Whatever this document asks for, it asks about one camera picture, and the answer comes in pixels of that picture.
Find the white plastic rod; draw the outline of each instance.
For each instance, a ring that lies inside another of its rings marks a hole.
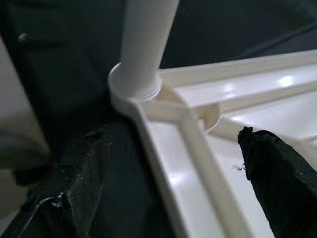
[[[128,0],[121,64],[112,89],[137,100],[154,97],[161,88],[157,70],[179,0]]]

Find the white plastic tube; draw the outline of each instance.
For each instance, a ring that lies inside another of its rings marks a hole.
[[[112,93],[146,100],[161,88],[157,69],[179,0],[128,0],[121,63],[111,76]]]

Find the white plastic pipe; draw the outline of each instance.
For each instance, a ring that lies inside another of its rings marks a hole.
[[[161,88],[157,70],[179,0],[128,0],[121,63],[111,79],[113,93],[146,100]]]

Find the dark background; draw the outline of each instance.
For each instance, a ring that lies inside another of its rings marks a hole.
[[[124,0],[3,0],[1,35],[54,158],[108,125],[110,163],[92,236],[173,237],[138,132],[109,103],[124,9]],[[317,0],[181,0],[160,67],[315,49],[316,26]]]

